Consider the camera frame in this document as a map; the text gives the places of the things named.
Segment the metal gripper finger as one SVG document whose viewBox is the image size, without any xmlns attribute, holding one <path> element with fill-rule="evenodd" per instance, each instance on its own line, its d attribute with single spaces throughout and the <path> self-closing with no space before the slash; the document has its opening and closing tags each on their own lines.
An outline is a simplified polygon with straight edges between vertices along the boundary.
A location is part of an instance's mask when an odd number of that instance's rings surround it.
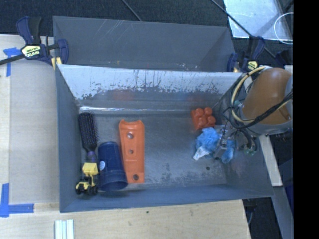
<svg viewBox="0 0 319 239">
<path fill-rule="evenodd" d="M 214 151 L 213 157 L 214 158 L 221 158 L 226 150 L 227 150 L 227 140 L 220 139 L 220 141 L 217 144 L 217 147 Z"/>
</svg>

